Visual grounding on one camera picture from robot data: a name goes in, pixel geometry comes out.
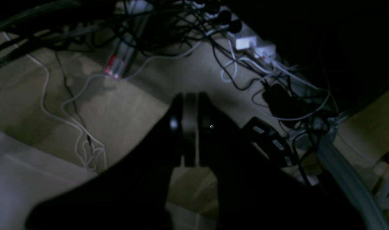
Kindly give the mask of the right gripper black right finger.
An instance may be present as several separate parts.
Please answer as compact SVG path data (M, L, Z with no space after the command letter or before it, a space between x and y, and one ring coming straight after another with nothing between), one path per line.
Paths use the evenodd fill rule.
M347 201L274 165L211 102L198 100L199 160L217 179L219 230L365 230Z

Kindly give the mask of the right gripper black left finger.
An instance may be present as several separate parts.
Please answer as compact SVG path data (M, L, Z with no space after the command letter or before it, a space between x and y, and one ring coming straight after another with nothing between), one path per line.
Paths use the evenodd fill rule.
M28 230L171 230L166 211L172 172L181 161L183 95L148 135L110 169L32 208Z

